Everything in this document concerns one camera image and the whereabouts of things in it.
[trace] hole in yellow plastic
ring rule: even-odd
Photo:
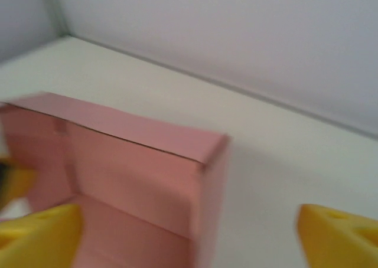
[[[348,216],[335,211],[329,211],[327,212],[327,215],[333,219],[348,219]]]
[[[365,238],[370,244],[378,247],[378,229],[363,228],[356,230],[357,234]]]
[[[17,239],[17,237],[0,235],[0,250],[6,248],[8,245],[10,245],[16,239]]]
[[[40,220],[45,220],[45,219],[48,219],[49,218],[49,214],[43,214],[43,215],[39,215],[37,216],[37,219],[40,219]]]

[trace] box flap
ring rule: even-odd
[[[227,139],[216,132],[173,125],[69,97],[42,93],[8,104],[206,164]]]

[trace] pink box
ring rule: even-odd
[[[34,211],[81,205],[76,268],[210,268],[229,137],[57,94],[0,108]]]

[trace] yellow plastic object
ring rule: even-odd
[[[78,205],[62,205],[0,223],[0,267],[69,268],[79,244]]]
[[[6,175],[5,183],[0,188],[0,210],[9,202],[23,197],[35,180],[35,172],[18,165],[11,158],[0,157],[0,162],[11,166]]]
[[[378,221],[302,205],[298,234],[312,268],[378,267]]]

